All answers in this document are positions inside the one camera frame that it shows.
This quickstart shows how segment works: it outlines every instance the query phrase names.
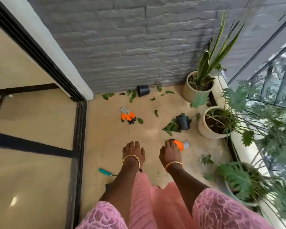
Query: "pink lace sleeve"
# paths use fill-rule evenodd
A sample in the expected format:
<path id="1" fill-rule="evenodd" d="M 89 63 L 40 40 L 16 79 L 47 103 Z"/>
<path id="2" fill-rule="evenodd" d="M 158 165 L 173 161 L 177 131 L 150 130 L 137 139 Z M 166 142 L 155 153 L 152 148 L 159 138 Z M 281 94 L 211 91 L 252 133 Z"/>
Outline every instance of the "pink lace sleeve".
<path id="1" fill-rule="evenodd" d="M 109 202 L 98 201 L 94 209 L 88 212 L 86 218 L 77 229 L 127 229 L 124 219 L 118 210 Z"/>
<path id="2" fill-rule="evenodd" d="M 193 220 L 200 229 L 274 228 L 259 214 L 211 188 L 205 189 L 195 200 Z"/>

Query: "black plastic pot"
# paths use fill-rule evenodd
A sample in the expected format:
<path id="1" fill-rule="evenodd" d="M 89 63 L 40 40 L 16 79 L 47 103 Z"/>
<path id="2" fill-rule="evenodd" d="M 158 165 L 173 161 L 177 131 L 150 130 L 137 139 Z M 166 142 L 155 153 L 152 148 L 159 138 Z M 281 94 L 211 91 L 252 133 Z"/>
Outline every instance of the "black plastic pot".
<path id="1" fill-rule="evenodd" d="M 190 119 L 188 116 L 176 116 L 176 122 L 179 125 L 180 130 L 190 129 Z"/>
<path id="2" fill-rule="evenodd" d="M 147 85 L 138 86 L 137 89 L 139 97 L 148 95 L 150 93 L 149 87 Z"/>

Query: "grey brick wall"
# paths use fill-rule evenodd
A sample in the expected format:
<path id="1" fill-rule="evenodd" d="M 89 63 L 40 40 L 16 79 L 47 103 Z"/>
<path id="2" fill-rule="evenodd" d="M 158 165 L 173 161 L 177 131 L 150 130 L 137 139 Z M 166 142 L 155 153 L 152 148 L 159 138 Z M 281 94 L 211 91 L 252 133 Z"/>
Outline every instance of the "grey brick wall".
<path id="1" fill-rule="evenodd" d="M 94 93 L 184 83 L 223 10 L 228 26 L 254 10 L 223 61 L 232 77 L 286 19 L 286 0 L 28 1 Z"/>

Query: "bracelet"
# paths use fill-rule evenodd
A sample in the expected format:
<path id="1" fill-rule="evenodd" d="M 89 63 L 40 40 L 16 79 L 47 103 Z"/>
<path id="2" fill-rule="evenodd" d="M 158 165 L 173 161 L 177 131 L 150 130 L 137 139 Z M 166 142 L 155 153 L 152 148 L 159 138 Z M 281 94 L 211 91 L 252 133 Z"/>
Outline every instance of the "bracelet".
<path id="1" fill-rule="evenodd" d="M 133 155 L 133 154 L 130 154 L 130 155 L 126 156 L 126 157 L 123 159 L 123 161 L 122 161 L 122 166 L 123 166 L 123 163 L 124 163 L 125 159 L 126 159 L 126 158 L 128 158 L 128 157 L 130 157 L 130 156 L 134 156 L 134 157 L 138 160 L 138 163 L 139 163 L 139 169 L 140 169 L 140 160 L 139 160 L 138 156 Z"/>
<path id="2" fill-rule="evenodd" d="M 165 166 L 165 171 L 166 171 L 167 173 L 168 173 L 168 171 L 167 171 L 168 167 L 169 167 L 171 164 L 173 164 L 173 163 L 178 163 L 178 164 L 180 164 L 180 165 L 182 166 L 182 168 L 183 168 L 182 162 L 170 162 L 170 163 L 168 163 L 168 164 Z"/>

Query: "pink clothing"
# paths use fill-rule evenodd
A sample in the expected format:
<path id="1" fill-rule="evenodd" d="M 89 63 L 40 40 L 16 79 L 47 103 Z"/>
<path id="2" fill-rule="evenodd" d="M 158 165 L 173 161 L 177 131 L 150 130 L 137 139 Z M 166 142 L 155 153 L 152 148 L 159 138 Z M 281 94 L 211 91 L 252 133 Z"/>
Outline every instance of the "pink clothing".
<path id="1" fill-rule="evenodd" d="M 117 209 L 99 201 L 77 229 L 126 229 Z M 267 221 L 225 194 L 207 188 L 195 200 L 192 216 L 174 182 L 164 189 L 151 186 L 144 173 L 133 185 L 130 229 L 271 229 Z"/>

